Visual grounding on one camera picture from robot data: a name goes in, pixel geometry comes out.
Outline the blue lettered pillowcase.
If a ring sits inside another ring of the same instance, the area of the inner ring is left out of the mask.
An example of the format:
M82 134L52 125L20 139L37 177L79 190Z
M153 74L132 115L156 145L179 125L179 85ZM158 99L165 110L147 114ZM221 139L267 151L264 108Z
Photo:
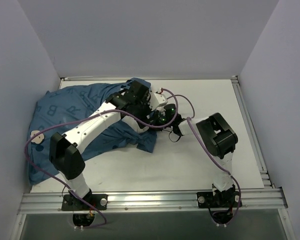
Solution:
M34 131L42 131L51 126L63 123L67 125L45 132L42 142L33 140L28 146L30 160L50 175L57 175L58 170L49 160L51 136L55 132L62 134L74 128L75 125L70 122L88 118L110 94L127 89L131 82L128 80L113 84L74 85L54 92L48 91L35 105L28 136L31 137ZM155 131L150 129L138 134L126 123L119 121L95 138L83 152L82 158L87 161L116 148L124 148L128 144L135 145L141 151L152 153L156 141Z

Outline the white pillow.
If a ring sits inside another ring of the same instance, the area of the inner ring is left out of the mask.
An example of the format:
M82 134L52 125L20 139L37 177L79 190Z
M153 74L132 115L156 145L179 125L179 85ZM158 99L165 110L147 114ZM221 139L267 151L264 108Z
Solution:
M142 134L146 132L149 127L144 125L139 125L139 122L137 122L134 118L131 116L125 116L122 121L126 123L129 127L131 127L136 133Z

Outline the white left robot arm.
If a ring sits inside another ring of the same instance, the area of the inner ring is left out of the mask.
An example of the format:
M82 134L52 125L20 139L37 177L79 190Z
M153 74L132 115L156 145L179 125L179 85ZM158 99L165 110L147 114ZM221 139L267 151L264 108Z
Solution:
M150 89L146 85L133 81L128 88L110 94L92 114L95 118L84 121L63 134L56 132L51 136L49 160L75 193L72 202L78 209L85 210L91 203L91 190L83 175L86 165L82 153L104 130L124 117L120 112L100 113L118 109L144 121L150 114L149 93Z

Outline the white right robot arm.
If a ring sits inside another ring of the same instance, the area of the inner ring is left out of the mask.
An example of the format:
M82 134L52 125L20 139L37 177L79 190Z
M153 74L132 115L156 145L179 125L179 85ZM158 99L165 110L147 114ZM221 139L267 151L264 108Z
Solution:
M225 118L214 113L204 118L182 117L175 104L168 104L153 114L156 126L168 124L168 128L179 136L193 134L218 168L212 183L212 200L217 206L230 201L230 195L236 192L232 176L232 158L238 143L238 136Z

